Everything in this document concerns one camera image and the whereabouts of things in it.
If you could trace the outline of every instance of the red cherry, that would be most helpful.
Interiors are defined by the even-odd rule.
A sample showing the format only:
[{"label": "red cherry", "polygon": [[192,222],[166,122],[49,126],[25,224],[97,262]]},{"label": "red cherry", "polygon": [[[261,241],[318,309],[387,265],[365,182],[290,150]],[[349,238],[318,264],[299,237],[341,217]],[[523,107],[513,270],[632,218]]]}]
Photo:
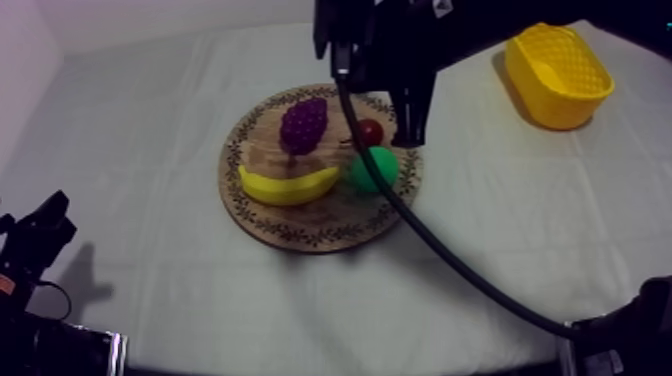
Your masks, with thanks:
[{"label": "red cherry", "polygon": [[376,146],[383,142],[383,126],[373,119],[362,119],[359,121],[359,128],[364,136],[366,146]]}]

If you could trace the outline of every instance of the yellow basket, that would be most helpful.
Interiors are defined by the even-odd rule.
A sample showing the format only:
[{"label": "yellow basket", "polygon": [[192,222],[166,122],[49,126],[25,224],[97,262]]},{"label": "yellow basket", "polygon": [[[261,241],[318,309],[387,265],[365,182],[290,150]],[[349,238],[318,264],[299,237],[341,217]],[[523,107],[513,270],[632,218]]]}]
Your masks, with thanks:
[{"label": "yellow basket", "polygon": [[567,27],[540,23],[509,40],[506,69],[530,116],[554,130],[581,126],[614,91],[607,70]]}]

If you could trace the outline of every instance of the white table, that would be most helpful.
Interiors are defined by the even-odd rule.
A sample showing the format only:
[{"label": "white table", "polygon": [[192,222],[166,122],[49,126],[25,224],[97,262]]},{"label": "white table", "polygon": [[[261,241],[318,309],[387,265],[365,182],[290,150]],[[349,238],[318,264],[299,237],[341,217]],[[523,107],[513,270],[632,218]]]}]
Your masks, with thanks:
[{"label": "white table", "polygon": [[[617,86],[592,124],[528,125],[493,68],[503,46],[484,51],[439,76],[414,205],[476,270],[556,320],[612,310],[672,270],[672,65],[578,28]],[[550,335],[405,225],[356,254],[290,257],[232,222],[216,184],[231,127],[276,92],[330,81],[306,24],[70,57],[0,177],[0,208],[70,196],[79,231],[45,277],[72,294],[73,321],[128,334],[134,364],[383,376],[551,358]]]}]

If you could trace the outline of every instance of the black cable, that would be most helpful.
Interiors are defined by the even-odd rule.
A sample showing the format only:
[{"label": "black cable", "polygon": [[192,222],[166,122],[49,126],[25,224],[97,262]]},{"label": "black cable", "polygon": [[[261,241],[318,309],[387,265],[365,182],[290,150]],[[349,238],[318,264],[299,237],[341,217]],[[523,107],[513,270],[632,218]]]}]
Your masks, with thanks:
[{"label": "black cable", "polygon": [[70,299],[70,295],[68,295],[68,293],[63,289],[63,287],[57,285],[54,282],[50,282],[50,281],[38,281],[35,285],[39,286],[39,287],[48,286],[48,287],[52,287],[52,288],[60,291],[61,294],[63,294],[63,296],[65,297],[65,301],[68,305],[68,309],[67,309],[64,316],[62,316],[61,318],[57,318],[57,319],[49,318],[48,320],[63,321],[65,319],[67,319],[68,316],[70,316],[70,314],[72,313],[72,300]]},{"label": "black cable", "polygon": [[359,129],[357,116],[355,115],[355,110],[352,107],[352,102],[350,100],[350,93],[345,86],[344,78],[336,79],[336,84],[338,86],[338,95],[341,101],[341,106],[343,107],[343,113],[345,114],[345,119],[352,133],[353,144],[355,149],[362,157],[364,166],[366,170],[371,175],[374,183],[380,190],[380,192],[385,196],[385,198],[390,202],[390,205],[399,213],[399,216],[403,218],[406,223],[422,238],[422,240],[427,243],[427,245],[448,265],[450,265],[459,275],[471,283],[474,287],[480,290],[490,299],[497,302],[499,305],[513,313],[514,315],[520,317],[521,319],[529,322],[530,324],[537,326],[551,334],[554,334],[558,337],[567,338],[572,341],[595,341],[594,338],[589,338],[585,333],[580,332],[576,329],[568,328],[562,324],[559,324],[553,320],[550,320],[529,308],[518,303],[508,295],[504,294],[497,287],[493,286],[486,279],[481,277],[478,273],[473,271],[467,264],[465,264],[459,257],[457,257],[453,252],[451,252],[443,243],[434,236],[434,234],[425,227],[424,223],[415,216],[415,214],[406,206],[404,201],[397,196],[392,188],[387,185],[387,182],[380,173],[377,164],[375,163],[371,152],[368,147],[364,144],[364,138],[362,136],[361,130]]}]

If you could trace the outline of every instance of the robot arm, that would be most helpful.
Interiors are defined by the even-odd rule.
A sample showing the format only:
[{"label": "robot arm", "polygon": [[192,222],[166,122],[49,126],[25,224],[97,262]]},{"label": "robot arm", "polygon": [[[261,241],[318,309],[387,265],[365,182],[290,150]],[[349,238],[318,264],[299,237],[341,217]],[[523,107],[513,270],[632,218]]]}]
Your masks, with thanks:
[{"label": "robot arm", "polygon": [[349,91],[390,93],[392,143],[417,147],[439,70],[538,22],[581,19],[672,56],[669,0],[316,0],[314,42],[319,58],[331,44],[332,75]]}]

